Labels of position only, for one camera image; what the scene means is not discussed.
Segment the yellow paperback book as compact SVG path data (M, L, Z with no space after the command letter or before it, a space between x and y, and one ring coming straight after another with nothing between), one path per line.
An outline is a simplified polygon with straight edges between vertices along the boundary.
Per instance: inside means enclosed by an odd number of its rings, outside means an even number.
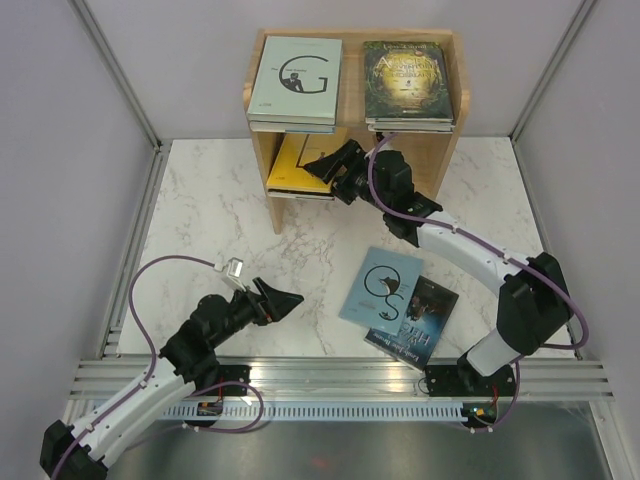
M330 187L303 166L334 153L347 135L347 128L338 128L334 134L286 134L267 179L267 191L330 193Z

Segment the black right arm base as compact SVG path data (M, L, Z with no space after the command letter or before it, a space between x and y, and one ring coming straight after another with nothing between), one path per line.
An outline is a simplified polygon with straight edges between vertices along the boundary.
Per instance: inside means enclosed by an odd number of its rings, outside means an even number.
M431 397L493 398L511 397L517 381L512 367L503 366L490 376L482 376L470 366L453 364L427 366L425 380Z

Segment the pale green Gatsby book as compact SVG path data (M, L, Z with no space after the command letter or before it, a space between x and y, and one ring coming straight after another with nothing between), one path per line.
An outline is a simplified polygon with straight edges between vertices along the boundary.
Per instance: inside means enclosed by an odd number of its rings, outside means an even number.
M343 42L266 38L247 109L250 121L333 126L336 123Z

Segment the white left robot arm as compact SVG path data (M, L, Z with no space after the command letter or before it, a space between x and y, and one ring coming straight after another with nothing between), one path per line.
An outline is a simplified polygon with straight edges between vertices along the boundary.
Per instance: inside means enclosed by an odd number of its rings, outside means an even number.
M221 374L216 350L249 325L283 320L304 298L261 278L231 298L202 297L148 363L100 406L72 423L57 420L44 433L39 464L51 479L104 479L127 447L181 400L240 387Z

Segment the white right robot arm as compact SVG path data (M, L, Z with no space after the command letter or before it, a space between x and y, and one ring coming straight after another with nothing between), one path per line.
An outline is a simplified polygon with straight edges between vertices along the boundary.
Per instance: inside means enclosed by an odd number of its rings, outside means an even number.
M419 193L401 152L354 140L305 165L345 204L361 199L383 213L389 231L464 270L498 300L495 328L459 360L458 385L482 392L502 367L548 347L573 316L559 262L548 253L517 253L462 227L437 202Z

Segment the purple Robinson Crusoe book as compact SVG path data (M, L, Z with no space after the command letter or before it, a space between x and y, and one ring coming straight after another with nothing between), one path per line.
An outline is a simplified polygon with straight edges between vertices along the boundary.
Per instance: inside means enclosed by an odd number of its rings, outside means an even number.
M455 124L439 121L375 121L368 123L367 128L374 132L452 133Z

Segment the right aluminium frame post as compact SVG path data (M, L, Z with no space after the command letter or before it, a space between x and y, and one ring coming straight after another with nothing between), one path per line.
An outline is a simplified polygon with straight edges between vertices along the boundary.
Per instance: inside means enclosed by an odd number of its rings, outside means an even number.
M541 75L539 76L531 94L529 95L521 113L519 114L514 127L512 128L509 139L512 144L516 144L524 133L533 117L540 102L544 98L546 91L553 82L555 76L567 60L572 48L577 42L582 30L592 16L595 8L598 6L598 0L581 0L578 8L573 13L569 23L560 40L556 44L550 58L545 64Z

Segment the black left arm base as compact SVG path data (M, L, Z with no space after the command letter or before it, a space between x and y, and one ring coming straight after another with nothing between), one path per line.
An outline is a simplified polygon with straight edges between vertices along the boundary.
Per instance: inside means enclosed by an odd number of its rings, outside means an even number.
M222 365L213 385L204 393L194 393L194 396L212 396L216 400L245 396L248 393L246 385L250 382L250 375L249 365Z

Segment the black Moon and Sixpence book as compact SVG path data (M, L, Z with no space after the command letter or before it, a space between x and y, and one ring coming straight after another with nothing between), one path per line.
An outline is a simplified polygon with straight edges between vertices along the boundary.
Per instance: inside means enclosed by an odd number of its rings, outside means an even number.
M331 193L268 190L267 195L271 198L283 198L283 199L324 200L324 201L334 200L334 196Z

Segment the light blue paperback book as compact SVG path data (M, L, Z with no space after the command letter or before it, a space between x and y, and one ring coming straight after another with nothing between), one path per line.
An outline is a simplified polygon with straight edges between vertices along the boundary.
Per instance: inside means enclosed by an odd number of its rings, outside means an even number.
M396 335L424 261L370 247L339 311L348 322Z

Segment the blue 20000 Leagues book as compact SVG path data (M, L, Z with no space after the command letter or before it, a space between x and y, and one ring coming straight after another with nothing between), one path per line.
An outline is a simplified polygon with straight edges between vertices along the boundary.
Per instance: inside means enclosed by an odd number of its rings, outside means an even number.
M249 128L252 132L262 133L334 134L336 131L335 126L329 125L264 121L250 121Z

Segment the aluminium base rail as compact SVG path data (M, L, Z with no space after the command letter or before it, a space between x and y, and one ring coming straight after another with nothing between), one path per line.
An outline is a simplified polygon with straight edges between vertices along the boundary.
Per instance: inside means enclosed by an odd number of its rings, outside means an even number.
M251 367L250 384L278 400L415 400L428 395L425 373L385 358L221 357L223 365ZM428 365L453 364L434 359ZM612 401L599 361L533 358L520 363L524 401Z

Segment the dark Wuthering Heights book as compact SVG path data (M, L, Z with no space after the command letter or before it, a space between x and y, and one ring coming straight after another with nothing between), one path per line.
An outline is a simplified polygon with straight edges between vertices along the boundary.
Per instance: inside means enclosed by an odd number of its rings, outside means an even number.
M396 335L370 329L364 341L409 367L423 371L459 295L420 276Z

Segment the green Alice Wonderland book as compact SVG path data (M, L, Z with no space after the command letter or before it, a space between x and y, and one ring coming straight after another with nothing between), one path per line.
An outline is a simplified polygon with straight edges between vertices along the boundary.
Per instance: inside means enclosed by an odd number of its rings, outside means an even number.
M438 42L363 44L365 121L443 131L454 125L444 51Z

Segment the left aluminium frame post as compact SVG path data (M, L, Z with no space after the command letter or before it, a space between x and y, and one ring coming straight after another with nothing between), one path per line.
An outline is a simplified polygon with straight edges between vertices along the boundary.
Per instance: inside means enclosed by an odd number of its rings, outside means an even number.
M100 26L91 6L85 0L69 0L68 4L88 36L94 49L104 64L107 73L115 83L122 99L133 115L138 127L155 152L162 147L162 140L149 120L144 108L131 85L110 42Z

